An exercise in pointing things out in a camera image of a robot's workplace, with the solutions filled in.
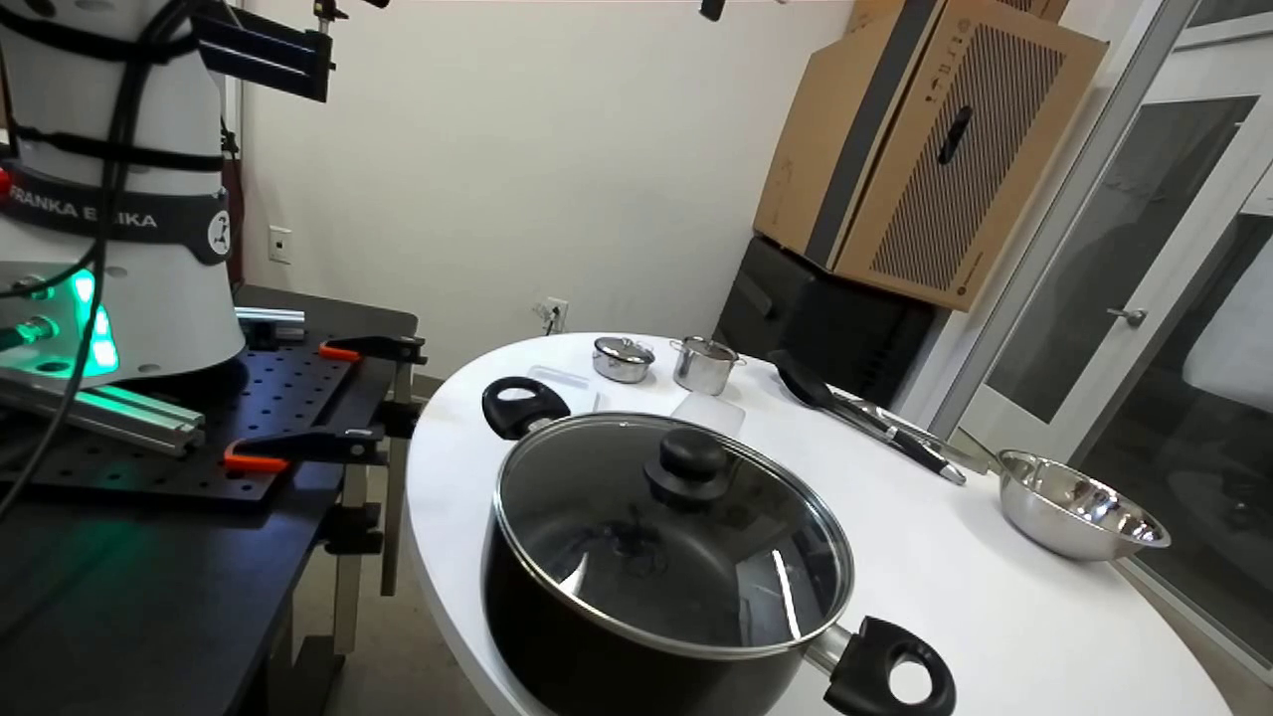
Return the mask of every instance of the black pot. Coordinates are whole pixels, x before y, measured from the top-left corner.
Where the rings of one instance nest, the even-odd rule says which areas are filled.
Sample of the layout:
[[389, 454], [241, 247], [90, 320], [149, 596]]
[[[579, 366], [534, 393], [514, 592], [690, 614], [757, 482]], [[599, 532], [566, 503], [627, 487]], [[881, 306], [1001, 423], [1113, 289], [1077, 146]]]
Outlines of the black pot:
[[[652, 413], [583, 413], [534, 379], [482, 393], [522, 447], [493, 499], [485, 607], [518, 680], [562, 716], [762, 716], [849, 596], [819, 499], [757, 448]], [[902, 703], [885, 678], [929, 678]], [[831, 670], [849, 716], [950, 716], [929, 645], [864, 621]]]

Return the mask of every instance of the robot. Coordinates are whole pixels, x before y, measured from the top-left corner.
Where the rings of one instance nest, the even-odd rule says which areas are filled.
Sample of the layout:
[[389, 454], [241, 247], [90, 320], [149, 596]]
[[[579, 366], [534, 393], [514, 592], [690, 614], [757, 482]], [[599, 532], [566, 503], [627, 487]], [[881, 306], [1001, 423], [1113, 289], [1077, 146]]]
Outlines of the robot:
[[[0, 0], [9, 141], [0, 159], [0, 373], [67, 382], [162, 379], [241, 350], [230, 306], [223, 93], [210, 73], [327, 101], [331, 36], [219, 0]], [[135, 88], [132, 141], [111, 121]], [[115, 194], [103, 169], [127, 165]], [[103, 275], [86, 249], [107, 242]]]

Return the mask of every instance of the white wall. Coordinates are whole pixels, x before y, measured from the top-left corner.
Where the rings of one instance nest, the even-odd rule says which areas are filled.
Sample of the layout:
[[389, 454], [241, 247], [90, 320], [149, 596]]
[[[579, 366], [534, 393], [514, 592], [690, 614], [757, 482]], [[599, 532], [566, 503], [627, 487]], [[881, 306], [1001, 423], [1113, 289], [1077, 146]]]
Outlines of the white wall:
[[[311, 25], [307, 0], [253, 12]], [[711, 332], [847, 0], [347, 0], [327, 108], [241, 97], [245, 275], [420, 314], [432, 373], [570, 328]], [[291, 226], [291, 265], [265, 226]]]

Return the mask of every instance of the white table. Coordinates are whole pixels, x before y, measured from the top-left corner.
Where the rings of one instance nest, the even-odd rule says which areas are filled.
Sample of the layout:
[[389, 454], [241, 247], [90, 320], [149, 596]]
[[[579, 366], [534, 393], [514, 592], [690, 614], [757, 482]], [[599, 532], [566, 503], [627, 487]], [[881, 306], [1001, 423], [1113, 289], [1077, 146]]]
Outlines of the white table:
[[[677, 341], [642, 385], [593, 373], [593, 333], [534, 337], [456, 371], [408, 440], [408, 528], [430, 614], [487, 711], [546, 711], [493, 647], [482, 577], [487, 492], [509, 447], [482, 417], [482, 391], [506, 373], [575, 382], [595, 410], [680, 413], [795, 468], [843, 523], [865, 614], [929, 641], [958, 680], [963, 716], [1226, 716], [1226, 700], [1180, 638], [1113, 566], [1069, 566], [1023, 541], [990, 482], [938, 482], [869, 436], [795, 406], [774, 371], [741, 362], [721, 413], [672, 382]], [[774, 716], [831, 716], [825, 672], [804, 663]]]

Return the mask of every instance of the stainless steel bowl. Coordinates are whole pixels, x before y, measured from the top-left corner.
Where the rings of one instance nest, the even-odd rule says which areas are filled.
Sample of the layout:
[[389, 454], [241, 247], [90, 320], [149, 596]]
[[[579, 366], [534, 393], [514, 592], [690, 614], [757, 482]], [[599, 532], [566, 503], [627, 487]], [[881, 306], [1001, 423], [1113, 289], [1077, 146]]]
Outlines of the stainless steel bowl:
[[997, 454], [1001, 516], [1069, 561], [1113, 561], [1168, 548], [1166, 525], [1117, 488], [1038, 454]]
[[607, 382], [635, 385], [649, 379], [652, 350], [632, 337], [595, 337], [593, 341], [593, 371]]

